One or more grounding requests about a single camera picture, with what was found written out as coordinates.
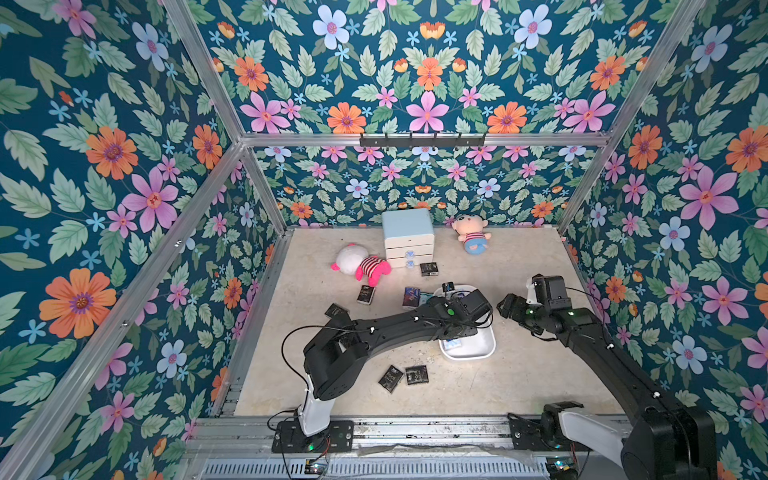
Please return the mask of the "white oval storage tray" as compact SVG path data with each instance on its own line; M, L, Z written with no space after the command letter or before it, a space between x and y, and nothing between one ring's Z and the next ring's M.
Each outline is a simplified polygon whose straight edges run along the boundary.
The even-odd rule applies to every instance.
M433 292L434 296L446 298L463 298L475 291L476 287L468 284L456 284L455 289L445 293L442 288ZM480 328L474 335L457 338L462 341L462 346L453 350L445 350L439 341L442 354L453 361L474 361L489 358L496 350L497 342L493 331L493 312L488 313Z

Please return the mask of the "white tissue pack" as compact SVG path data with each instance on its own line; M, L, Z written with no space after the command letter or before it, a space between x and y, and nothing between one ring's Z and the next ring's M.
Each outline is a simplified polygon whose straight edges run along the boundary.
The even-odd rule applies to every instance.
M462 346L462 341L460 339L443 340L441 342L441 345L445 350L453 350L456 348L460 348Z

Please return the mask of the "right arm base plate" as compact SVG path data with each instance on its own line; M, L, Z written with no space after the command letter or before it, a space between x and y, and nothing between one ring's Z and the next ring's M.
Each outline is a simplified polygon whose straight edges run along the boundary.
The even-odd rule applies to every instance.
M568 440L555 426L551 419L528 417L508 413L507 420L510 437L515 449L529 451L576 451L587 452L589 448L578 442Z

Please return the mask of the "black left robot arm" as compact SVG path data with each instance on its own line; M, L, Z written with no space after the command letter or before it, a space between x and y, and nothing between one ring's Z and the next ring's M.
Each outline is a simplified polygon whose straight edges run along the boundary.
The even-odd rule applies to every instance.
M412 343L473 336L491 324L492 314L489 300L474 289L462 297L432 296L413 310L377 319L354 320L345 310L332 316L303 349L302 433L312 436L329 427L335 399L354 386L368 360Z

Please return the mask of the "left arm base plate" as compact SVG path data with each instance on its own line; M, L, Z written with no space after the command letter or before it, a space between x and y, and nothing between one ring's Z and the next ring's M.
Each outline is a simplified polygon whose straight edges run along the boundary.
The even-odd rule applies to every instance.
M277 424L272 453L299 454L345 453L352 450L354 423L332 420L329 426L316 434L305 435L296 418L289 418Z

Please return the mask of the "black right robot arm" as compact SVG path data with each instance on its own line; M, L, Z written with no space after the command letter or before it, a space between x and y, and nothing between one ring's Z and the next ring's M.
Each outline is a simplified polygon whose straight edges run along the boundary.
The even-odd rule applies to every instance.
M550 403L538 423L550 446L581 444L622 467L629 479L714 479L717 448L713 420L665 394L629 354L610 340L588 308L575 308L560 276L534 276L527 296L507 294L500 315L538 336L544 332L578 356L628 418L601 420L578 402Z

